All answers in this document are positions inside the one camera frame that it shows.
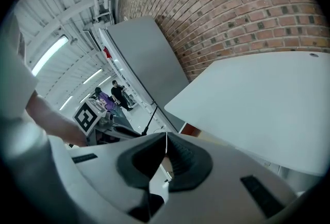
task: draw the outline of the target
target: man in black clothing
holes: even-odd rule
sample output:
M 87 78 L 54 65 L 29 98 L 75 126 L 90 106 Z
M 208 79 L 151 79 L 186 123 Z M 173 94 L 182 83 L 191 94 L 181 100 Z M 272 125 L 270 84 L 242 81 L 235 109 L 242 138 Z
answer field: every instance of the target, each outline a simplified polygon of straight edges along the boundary
M 122 92 L 126 90 L 125 87 L 121 87 L 118 85 L 116 80 L 112 81 L 112 89 L 111 89 L 111 95 L 113 99 L 117 102 L 117 104 L 127 111 L 131 111 L 132 108 L 128 107 L 126 99 L 123 97 Z

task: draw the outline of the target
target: woman in purple top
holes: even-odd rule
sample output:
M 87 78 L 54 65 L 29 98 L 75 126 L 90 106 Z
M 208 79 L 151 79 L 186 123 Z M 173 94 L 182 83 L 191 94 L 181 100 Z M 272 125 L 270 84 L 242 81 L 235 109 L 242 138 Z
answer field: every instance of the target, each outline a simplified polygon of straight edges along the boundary
M 117 117 L 126 118 L 121 108 L 114 102 L 112 98 L 110 98 L 106 93 L 102 92 L 100 87 L 95 88 L 95 95 L 108 111 Z

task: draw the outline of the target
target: gray panel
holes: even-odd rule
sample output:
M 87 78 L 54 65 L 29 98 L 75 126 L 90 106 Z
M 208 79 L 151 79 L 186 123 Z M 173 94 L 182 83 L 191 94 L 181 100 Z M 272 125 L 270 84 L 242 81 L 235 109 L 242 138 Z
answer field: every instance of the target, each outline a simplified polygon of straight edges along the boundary
M 189 82 L 153 18 L 124 21 L 109 27 L 108 31 L 136 77 L 179 131 L 184 122 L 164 107 Z

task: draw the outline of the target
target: black rubber pad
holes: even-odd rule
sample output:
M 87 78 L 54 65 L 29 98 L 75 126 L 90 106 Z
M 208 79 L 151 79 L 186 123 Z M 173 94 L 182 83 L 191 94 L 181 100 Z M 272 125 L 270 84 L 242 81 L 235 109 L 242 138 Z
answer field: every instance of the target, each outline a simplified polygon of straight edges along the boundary
M 241 182 L 267 218 L 284 209 L 284 206 L 254 176 L 243 177 Z

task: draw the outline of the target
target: brick wall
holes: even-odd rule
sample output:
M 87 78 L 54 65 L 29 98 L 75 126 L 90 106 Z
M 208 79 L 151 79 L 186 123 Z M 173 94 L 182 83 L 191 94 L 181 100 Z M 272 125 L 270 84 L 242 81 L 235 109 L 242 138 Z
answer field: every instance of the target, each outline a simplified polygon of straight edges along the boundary
M 151 15 L 188 79 L 213 61 L 273 51 L 330 52 L 315 0 L 120 0 L 119 19 Z

